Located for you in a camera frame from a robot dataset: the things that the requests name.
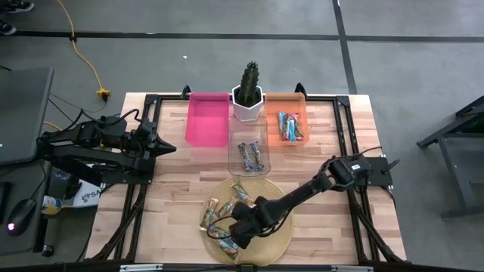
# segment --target laptop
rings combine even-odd
[[[36,157],[54,70],[0,70],[0,165]]]

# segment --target shoe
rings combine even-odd
[[[12,35],[15,34],[17,29],[13,27],[11,24],[6,23],[2,20],[0,20],[0,33],[3,35]]]
[[[21,0],[10,0],[5,6],[4,9],[8,13],[17,13],[17,12],[26,12],[31,11],[34,7],[34,4],[31,2],[24,2]]]

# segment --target white pot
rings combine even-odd
[[[244,107],[242,105],[237,104],[237,102],[235,102],[235,91],[239,88],[240,88],[240,85],[232,89],[232,103],[234,105],[234,113],[237,116],[237,118],[239,118],[239,120],[242,122],[253,121],[257,119],[257,117],[259,116],[260,108],[264,104],[264,97],[262,96],[262,88],[260,88],[260,86],[257,86],[257,90],[259,90],[259,93],[260,93],[260,102],[251,106],[250,108]]]

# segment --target orange plastic bin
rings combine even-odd
[[[299,113],[299,123],[304,136],[302,141],[283,141],[279,131],[278,112]],[[265,115],[267,119],[267,137],[269,146],[301,146],[309,141],[306,100],[301,93],[265,94]]]

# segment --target cactus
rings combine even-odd
[[[242,75],[240,88],[235,94],[235,102],[244,107],[252,107],[261,101],[260,93],[257,90],[259,81],[259,68],[255,61],[249,62]]]

